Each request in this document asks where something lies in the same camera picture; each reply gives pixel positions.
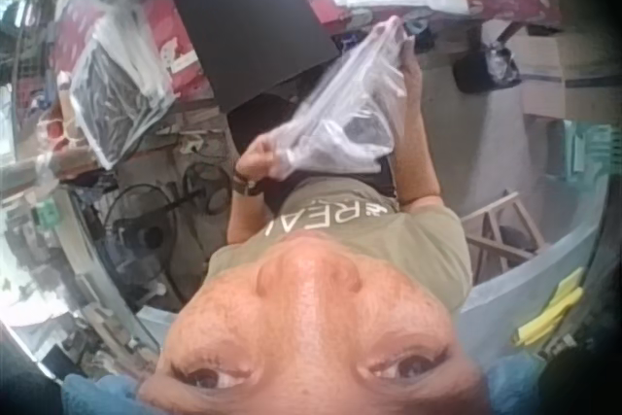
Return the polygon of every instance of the t-shirt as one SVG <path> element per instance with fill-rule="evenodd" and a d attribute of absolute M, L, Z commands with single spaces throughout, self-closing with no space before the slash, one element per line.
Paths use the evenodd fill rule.
<path fill-rule="evenodd" d="M 300 184 L 264 229 L 212 256 L 207 280 L 255 261 L 283 235 L 301 228 L 320 229 L 356 253 L 389 262 L 452 313 L 470 291 L 467 241 L 453 211 L 425 206 L 401 213 L 394 199 L 346 178 L 311 178 Z"/>

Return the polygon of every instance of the patterned tablecloth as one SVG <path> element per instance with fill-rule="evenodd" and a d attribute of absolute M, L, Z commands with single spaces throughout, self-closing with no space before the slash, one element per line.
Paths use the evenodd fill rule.
<path fill-rule="evenodd" d="M 333 0 L 308 0 L 320 22 L 331 34 L 358 29 L 386 19 L 401 17 L 446 17 L 425 8 L 382 7 L 347 9 Z M 560 21 L 557 0 L 467 0 L 473 18 L 501 18 L 554 25 Z M 151 28 L 155 45 L 168 67 L 173 89 L 182 101 L 210 96 L 211 89 L 196 60 L 190 38 L 177 14 L 173 0 L 146 0 L 142 7 Z M 66 6 L 56 33 L 54 68 L 71 71 L 85 47 L 90 27 L 101 15 L 92 5 L 72 0 Z"/>

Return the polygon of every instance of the black panel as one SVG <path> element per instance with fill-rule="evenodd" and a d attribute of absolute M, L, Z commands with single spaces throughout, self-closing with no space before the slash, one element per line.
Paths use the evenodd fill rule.
<path fill-rule="evenodd" d="M 221 110 L 338 56 L 306 0 L 175 0 Z"/>

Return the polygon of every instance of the wooden easel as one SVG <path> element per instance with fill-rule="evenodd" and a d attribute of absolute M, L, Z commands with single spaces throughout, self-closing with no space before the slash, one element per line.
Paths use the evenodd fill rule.
<path fill-rule="evenodd" d="M 535 252 L 528 252 L 503 243 L 498 215 L 503 209 L 509 206 L 516 210 L 516 214 L 518 215 L 521 224 L 531 236 L 534 244 L 536 245 Z M 466 236 L 466 242 L 469 245 L 479 249 L 477 264 L 475 265 L 475 272 L 473 274 L 474 284 L 479 283 L 483 266 L 489 258 L 499 259 L 501 263 L 501 274 L 503 274 L 509 270 L 511 263 L 513 265 L 523 263 L 533 258 L 544 248 L 546 248 L 546 242 L 544 241 L 540 230 L 537 228 L 534 218 L 532 218 L 532 216 L 527 212 L 525 205 L 520 199 L 518 191 L 510 193 L 506 190 L 503 198 L 498 199 L 497 201 L 478 209 L 474 213 L 461 218 L 461 221 L 465 224 L 477 219 L 482 219 L 481 235 L 468 234 Z"/>

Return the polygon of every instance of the box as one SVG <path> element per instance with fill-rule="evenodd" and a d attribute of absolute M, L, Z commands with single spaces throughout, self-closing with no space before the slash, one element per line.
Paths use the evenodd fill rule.
<path fill-rule="evenodd" d="M 596 32 L 512 38 L 525 114 L 622 124 L 622 60 L 607 38 Z"/>

